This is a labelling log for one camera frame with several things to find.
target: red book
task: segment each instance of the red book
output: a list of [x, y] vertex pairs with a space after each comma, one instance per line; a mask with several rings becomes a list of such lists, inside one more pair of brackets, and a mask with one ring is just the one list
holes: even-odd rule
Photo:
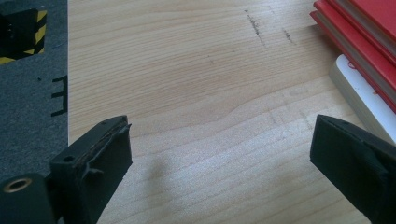
[[318, 12], [311, 16], [396, 113], [396, 67], [326, 0], [315, 2], [314, 6]]
[[327, 0], [396, 66], [395, 0]]

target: black and yellow tape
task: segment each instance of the black and yellow tape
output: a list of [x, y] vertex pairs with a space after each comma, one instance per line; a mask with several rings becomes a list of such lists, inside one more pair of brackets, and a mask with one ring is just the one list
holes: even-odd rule
[[0, 57], [0, 64], [11, 63], [18, 59], [26, 58], [35, 54], [44, 52], [44, 39], [47, 28], [47, 11], [37, 11], [36, 12], [36, 22], [35, 22], [35, 44], [31, 49], [20, 52], [12, 52], [7, 56]]

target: screw hole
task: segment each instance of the screw hole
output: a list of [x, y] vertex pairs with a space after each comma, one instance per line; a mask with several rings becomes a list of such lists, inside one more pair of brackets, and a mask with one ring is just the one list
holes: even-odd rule
[[12, 181], [11, 183], [7, 184], [3, 191], [5, 193], [13, 193], [20, 191], [21, 189], [24, 189], [28, 187], [32, 183], [31, 178], [22, 178], [22, 179], [17, 179]]
[[74, 157], [72, 157], [72, 156], [68, 156], [68, 157], [64, 158], [65, 162], [70, 162], [70, 161], [73, 161], [73, 160], [74, 160]]

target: scratch on table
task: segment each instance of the scratch on table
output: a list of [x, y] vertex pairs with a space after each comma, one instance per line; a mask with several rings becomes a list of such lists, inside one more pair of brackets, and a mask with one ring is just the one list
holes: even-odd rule
[[291, 44], [295, 44], [294, 41], [291, 39], [291, 35], [285, 28], [282, 28], [283, 34], [285, 34], [286, 38], [290, 41]]
[[262, 40], [262, 37], [260, 36], [259, 24], [250, 16], [247, 9], [245, 10], [245, 12], [247, 13], [247, 18], [250, 21], [251, 26], [254, 29], [254, 32], [256, 33], [257, 37], [260, 39], [260, 42], [262, 43], [262, 45], [265, 46], [265, 43]]
[[207, 55], [207, 58], [209, 59], [211, 64], [214, 64], [213, 60], [210, 58], [210, 55]]

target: wooden table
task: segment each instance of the wooden table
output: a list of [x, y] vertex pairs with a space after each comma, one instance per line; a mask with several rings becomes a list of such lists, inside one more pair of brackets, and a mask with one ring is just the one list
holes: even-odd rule
[[127, 115], [134, 164], [99, 223], [369, 223], [309, 161], [328, 77], [313, 0], [70, 0], [70, 143]]

